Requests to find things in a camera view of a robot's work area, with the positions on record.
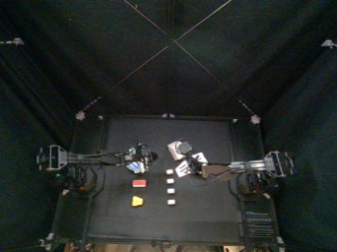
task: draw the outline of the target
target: yellow block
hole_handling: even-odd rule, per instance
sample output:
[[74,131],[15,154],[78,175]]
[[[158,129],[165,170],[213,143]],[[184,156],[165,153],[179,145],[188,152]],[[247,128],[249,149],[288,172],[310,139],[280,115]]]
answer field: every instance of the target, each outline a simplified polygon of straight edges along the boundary
[[132,198],[132,205],[134,207],[140,207],[144,204],[144,199],[141,197],[133,196]]

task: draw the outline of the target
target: black curtain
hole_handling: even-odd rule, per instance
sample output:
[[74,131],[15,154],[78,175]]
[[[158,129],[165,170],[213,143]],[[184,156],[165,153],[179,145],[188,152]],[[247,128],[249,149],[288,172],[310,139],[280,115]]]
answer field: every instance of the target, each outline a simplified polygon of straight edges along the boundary
[[[0,40],[15,37],[0,12]],[[2,251],[29,251],[50,232],[57,192],[53,177],[39,173],[37,155],[50,144],[69,147],[76,121],[27,50],[0,44]]]
[[288,251],[337,248],[337,49],[327,48],[265,118],[268,151],[295,154],[277,199]]

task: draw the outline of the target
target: small cube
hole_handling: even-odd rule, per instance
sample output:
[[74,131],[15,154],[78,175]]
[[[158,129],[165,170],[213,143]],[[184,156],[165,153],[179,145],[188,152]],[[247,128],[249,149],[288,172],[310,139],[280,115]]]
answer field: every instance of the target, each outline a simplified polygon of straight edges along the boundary
[[176,200],[168,200],[168,205],[170,206],[176,205]]
[[168,178],[166,179],[166,183],[170,185],[170,184],[175,184],[175,178]]
[[168,194],[176,194],[176,189],[175,188],[169,188],[168,189]]
[[132,182],[133,187],[146,187],[146,180],[145,179],[134,179]]
[[173,169],[168,169],[166,170],[166,175],[173,175],[175,174],[175,170]]

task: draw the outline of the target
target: red block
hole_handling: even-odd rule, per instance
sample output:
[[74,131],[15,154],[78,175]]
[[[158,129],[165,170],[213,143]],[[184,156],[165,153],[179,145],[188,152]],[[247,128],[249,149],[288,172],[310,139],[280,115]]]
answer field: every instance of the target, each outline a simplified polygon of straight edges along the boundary
[[145,179],[136,179],[132,182],[133,187],[146,187],[146,180]]

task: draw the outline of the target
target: cable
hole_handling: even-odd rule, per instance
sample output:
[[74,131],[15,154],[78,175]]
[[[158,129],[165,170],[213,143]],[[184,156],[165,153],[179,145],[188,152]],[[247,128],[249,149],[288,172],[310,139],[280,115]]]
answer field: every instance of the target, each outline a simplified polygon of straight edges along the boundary
[[237,169],[232,169],[229,170],[228,172],[223,173],[221,175],[219,175],[212,181],[209,181],[208,183],[205,184],[196,184],[193,181],[192,181],[192,177],[191,177],[191,173],[188,173],[188,179],[189,179],[189,182],[197,186],[197,187],[204,187],[204,186],[208,186],[211,185],[212,183],[215,183],[223,176],[225,176],[227,174],[232,173],[233,171],[236,171]]

